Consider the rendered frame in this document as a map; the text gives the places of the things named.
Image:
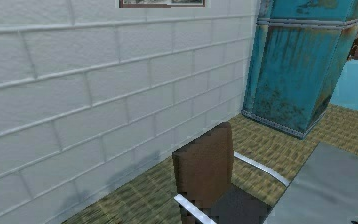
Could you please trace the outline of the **grey table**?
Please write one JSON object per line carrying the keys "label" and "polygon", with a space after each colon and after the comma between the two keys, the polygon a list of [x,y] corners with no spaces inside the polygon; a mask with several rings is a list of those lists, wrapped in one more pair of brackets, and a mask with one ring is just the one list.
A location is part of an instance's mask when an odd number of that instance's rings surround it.
{"label": "grey table", "polygon": [[358,155],[319,143],[263,224],[358,224]]}

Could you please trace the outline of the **rusty teal fridge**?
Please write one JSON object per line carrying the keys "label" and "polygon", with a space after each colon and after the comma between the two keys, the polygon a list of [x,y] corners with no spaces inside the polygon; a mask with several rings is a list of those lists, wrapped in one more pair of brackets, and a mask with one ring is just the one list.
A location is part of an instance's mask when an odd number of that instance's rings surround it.
{"label": "rusty teal fridge", "polygon": [[242,114],[305,138],[357,34],[358,0],[260,0]]}

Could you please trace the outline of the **framed wall picture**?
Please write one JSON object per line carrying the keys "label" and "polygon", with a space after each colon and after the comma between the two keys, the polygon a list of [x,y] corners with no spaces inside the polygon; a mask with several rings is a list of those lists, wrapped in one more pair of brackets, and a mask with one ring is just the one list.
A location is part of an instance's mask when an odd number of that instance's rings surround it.
{"label": "framed wall picture", "polygon": [[119,8],[206,7],[207,0],[117,0]]}

